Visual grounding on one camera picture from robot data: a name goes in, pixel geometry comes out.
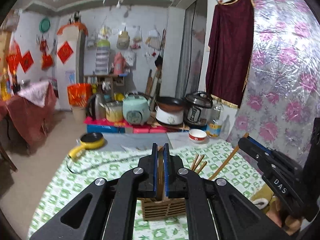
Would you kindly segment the wooden chopstick bundle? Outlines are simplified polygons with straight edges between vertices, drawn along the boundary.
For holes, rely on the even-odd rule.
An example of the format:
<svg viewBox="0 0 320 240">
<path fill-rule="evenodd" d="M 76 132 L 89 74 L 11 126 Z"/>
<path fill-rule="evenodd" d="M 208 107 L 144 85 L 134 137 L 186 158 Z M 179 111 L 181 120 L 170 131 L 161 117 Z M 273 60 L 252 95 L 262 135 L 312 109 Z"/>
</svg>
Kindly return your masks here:
<svg viewBox="0 0 320 240">
<path fill-rule="evenodd" d="M 196 171 L 196 173 L 200 174 L 200 172 L 204 169 L 206 165 L 207 165 L 207 161 L 204 161 L 203 164 L 200 166 L 200 168 Z"/>
<path fill-rule="evenodd" d="M 196 163 L 195 168 L 194 168 L 193 171 L 195 171 L 195 170 L 197 169 L 197 167 L 200 165 L 200 163 L 201 163 L 201 161 L 202 161 L 203 159 L 204 159 L 204 154 L 199 155 L 199 158 L 198 158 L 198 160 L 197 160 L 197 163 Z"/>
<path fill-rule="evenodd" d="M 199 154 L 196 154 L 196 155 L 195 155 L 195 159 L 193 160 L 193 163 L 192 163 L 191 168 L 190 168 L 192 171 L 193 171 L 194 168 L 195 168 L 195 165 L 196 165 L 196 163 L 197 163 L 198 158 L 199 158 Z"/>
<path fill-rule="evenodd" d="M 158 147 L 158 181 L 157 181 L 157 201 L 161 201 L 163 198 L 163 191 L 164 191 L 164 146 Z"/>
<path fill-rule="evenodd" d="M 204 173 L 206 178 L 214 180 L 222 177 L 235 180 L 237 184 L 251 176 L 251 165 L 244 154 L 236 149 L 236 140 L 239 138 L 238 135 L 233 138 L 231 132 L 226 140 L 219 139 L 209 144 L 206 154 L 208 164 Z"/>
</svg>

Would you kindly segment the clear plastic oil bottle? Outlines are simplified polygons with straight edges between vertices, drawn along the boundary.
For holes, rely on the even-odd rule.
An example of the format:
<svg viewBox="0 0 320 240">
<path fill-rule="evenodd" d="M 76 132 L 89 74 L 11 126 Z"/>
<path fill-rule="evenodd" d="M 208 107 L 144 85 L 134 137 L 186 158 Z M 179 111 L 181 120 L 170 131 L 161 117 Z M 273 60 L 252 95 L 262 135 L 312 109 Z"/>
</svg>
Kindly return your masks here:
<svg viewBox="0 0 320 240">
<path fill-rule="evenodd" d="M 223 105 L 221 100 L 217 100 L 216 103 L 213 104 L 210 120 L 207 124 L 207 135 L 211 138 L 217 138 L 220 136 L 221 128 L 223 124 Z"/>
</svg>

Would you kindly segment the dark red curtain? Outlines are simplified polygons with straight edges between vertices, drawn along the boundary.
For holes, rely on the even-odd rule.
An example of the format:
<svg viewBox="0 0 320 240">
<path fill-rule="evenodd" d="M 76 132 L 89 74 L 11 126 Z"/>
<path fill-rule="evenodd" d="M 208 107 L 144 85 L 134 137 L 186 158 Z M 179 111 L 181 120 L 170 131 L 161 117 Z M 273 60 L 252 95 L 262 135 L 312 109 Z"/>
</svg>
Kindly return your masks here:
<svg viewBox="0 0 320 240">
<path fill-rule="evenodd" d="M 206 92 L 229 107 L 239 108 L 253 49 L 253 0 L 219 2 L 208 40 Z"/>
</svg>

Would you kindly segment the wooden chopstick holder box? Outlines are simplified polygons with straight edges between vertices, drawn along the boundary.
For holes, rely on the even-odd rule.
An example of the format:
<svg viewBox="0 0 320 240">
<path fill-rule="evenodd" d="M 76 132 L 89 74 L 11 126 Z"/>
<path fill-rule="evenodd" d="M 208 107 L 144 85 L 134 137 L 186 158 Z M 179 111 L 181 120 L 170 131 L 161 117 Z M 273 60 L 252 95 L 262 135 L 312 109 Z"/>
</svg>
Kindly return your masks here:
<svg viewBox="0 0 320 240">
<path fill-rule="evenodd" d="M 156 185 L 158 181 L 158 173 L 156 173 Z M 185 215 L 185 200 L 184 198 L 169 199 L 165 195 L 165 188 L 163 191 L 163 198 L 161 201 L 157 201 L 157 189 L 156 196 L 154 198 L 139 198 L 142 206 L 143 219 L 145 221 L 160 220 L 170 218 L 174 216 Z"/>
</svg>

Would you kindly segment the yellow cooking pot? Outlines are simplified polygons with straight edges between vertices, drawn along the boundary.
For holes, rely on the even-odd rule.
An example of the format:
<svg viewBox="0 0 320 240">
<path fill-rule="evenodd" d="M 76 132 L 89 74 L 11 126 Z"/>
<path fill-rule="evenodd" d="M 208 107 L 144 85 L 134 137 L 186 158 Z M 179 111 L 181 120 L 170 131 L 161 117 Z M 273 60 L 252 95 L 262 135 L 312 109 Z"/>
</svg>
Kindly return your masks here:
<svg viewBox="0 0 320 240">
<path fill-rule="evenodd" d="M 105 109 L 106 120 L 109 122 L 121 122 L 123 117 L 123 102 L 114 101 L 108 103 L 100 103 L 100 106 Z"/>
</svg>

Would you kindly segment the red gift bag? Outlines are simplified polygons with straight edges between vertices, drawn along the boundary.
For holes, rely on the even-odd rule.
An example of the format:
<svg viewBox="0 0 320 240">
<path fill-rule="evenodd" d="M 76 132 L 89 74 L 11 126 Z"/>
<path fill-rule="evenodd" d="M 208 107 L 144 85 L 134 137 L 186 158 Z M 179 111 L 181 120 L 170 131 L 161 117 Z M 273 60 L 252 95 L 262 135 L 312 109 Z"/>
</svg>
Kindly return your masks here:
<svg viewBox="0 0 320 240">
<path fill-rule="evenodd" d="M 67 87 L 68 102 L 71 106 L 85 107 L 92 96 L 92 86 L 89 83 L 77 83 Z"/>
</svg>

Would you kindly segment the yellow cooking oil jug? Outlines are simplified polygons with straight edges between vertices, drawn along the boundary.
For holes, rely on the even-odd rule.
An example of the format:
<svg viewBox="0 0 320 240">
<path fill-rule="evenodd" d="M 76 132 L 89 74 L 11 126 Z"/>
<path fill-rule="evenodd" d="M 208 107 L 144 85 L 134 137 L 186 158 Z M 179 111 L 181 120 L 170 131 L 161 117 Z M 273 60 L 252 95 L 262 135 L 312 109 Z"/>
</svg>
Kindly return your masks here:
<svg viewBox="0 0 320 240">
<path fill-rule="evenodd" d="M 1 99 L 7 101 L 11 98 L 11 84 L 7 68 L 3 68 L 1 75 Z"/>
</svg>

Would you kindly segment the steel electric kettle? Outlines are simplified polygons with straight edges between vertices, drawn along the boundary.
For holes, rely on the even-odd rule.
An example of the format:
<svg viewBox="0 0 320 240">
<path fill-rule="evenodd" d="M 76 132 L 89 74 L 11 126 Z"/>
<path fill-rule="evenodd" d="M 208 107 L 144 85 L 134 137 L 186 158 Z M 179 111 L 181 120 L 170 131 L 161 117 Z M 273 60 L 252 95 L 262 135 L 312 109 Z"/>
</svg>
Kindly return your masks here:
<svg viewBox="0 0 320 240">
<path fill-rule="evenodd" d="M 105 98 L 102 93 L 93 94 L 87 101 L 85 107 L 86 116 L 92 120 L 102 120 L 105 118 Z"/>
</svg>

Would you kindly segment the mint green rice cooker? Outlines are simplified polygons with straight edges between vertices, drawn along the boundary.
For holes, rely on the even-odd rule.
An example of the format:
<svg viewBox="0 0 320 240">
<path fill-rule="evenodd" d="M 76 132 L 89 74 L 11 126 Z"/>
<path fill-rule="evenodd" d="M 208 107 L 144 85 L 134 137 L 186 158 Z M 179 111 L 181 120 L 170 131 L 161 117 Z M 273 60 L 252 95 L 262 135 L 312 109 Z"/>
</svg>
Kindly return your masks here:
<svg viewBox="0 0 320 240">
<path fill-rule="evenodd" d="M 123 100 L 123 117 L 131 125 L 144 125 L 149 119 L 152 97 L 141 92 L 128 92 Z"/>
</svg>

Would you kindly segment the red covered side table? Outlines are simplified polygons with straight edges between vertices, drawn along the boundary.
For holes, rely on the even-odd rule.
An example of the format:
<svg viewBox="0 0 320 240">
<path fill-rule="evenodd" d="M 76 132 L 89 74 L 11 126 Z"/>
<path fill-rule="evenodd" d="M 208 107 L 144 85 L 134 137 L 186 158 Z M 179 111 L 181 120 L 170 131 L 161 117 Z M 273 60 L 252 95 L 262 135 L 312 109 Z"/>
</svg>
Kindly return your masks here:
<svg viewBox="0 0 320 240">
<path fill-rule="evenodd" d="M 32 83 L 17 95 L 1 101 L 1 119 L 10 116 L 13 125 L 30 147 L 46 137 L 46 126 L 55 111 L 56 96 L 47 81 Z"/>
</svg>

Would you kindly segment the stacked plastic drawer tower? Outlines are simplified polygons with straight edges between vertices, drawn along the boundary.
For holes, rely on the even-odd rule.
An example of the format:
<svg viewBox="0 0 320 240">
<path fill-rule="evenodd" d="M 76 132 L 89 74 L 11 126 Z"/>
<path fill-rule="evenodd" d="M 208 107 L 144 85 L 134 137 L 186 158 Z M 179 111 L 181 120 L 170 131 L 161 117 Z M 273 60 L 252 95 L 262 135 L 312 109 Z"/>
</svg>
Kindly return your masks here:
<svg viewBox="0 0 320 240">
<path fill-rule="evenodd" d="M 99 40 L 97 42 L 95 56 L 95 73 L 97 75 L 109 73 L 110 47 L 108 40 Z"/>
</svg>

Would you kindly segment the black silver pressure cooker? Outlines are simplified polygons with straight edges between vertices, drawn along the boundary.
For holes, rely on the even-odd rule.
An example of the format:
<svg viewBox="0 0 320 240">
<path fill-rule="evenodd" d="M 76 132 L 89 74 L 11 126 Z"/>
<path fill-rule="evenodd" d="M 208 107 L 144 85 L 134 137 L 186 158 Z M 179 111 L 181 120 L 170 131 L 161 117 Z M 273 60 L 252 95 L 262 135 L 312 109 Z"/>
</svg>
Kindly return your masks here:
<svg viewBox="0 0 320 240">
<path fill-rule="evenodd" d="M 190 126 L 206 126 L 213 107 L 212 97 L 206 92 L 197 91 L 187 94 L 184 99 L 187 105 L 184 122 Z"/>
</svg>

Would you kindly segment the pink thermos jug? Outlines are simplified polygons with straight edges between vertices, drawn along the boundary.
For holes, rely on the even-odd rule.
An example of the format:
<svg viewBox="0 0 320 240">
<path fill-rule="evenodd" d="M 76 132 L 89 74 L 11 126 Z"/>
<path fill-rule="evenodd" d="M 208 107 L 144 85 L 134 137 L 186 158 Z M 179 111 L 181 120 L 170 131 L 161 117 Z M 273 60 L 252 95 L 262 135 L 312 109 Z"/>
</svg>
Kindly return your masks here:
<svg viewBox="0 0 320 240">
<path fill-rule="evenodd" d="M 123 74 L 124 68 L 126 66 L 126 61 L 121 52 L 116 53 L 113 62 L 113 73 L 114 75 Z"/>
</svg>

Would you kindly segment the white refrigerator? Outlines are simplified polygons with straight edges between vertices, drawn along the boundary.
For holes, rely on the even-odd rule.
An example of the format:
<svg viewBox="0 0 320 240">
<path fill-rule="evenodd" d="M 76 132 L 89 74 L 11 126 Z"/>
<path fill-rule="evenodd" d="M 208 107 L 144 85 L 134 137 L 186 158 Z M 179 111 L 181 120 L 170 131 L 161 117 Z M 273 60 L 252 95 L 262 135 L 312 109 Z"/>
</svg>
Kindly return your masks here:
<svg viewBox="0 0 320 240">
<path fill-rule="evenodd" d="M 70 111 L 67 87 L 84 80 L 84 52 L 87 27 L 80 23 L 63 25 L 57 31 L 55 78 L 59 109 Z"/>
</svg>

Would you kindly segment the white cooker with brown pan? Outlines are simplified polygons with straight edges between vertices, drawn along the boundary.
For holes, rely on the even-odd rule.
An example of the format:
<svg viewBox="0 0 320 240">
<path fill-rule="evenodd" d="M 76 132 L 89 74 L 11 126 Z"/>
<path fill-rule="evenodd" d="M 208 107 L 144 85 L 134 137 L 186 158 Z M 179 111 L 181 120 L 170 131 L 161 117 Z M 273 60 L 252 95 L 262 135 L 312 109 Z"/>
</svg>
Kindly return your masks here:
<svg viewBox="0 0 320 240">
<path fill-rule="evenodd" d="M 156 120 L 165 125 L 178 126 L 183 123 L 186 103 L 182 99 L 168 96 L 156 98 Z"/>
</svg>

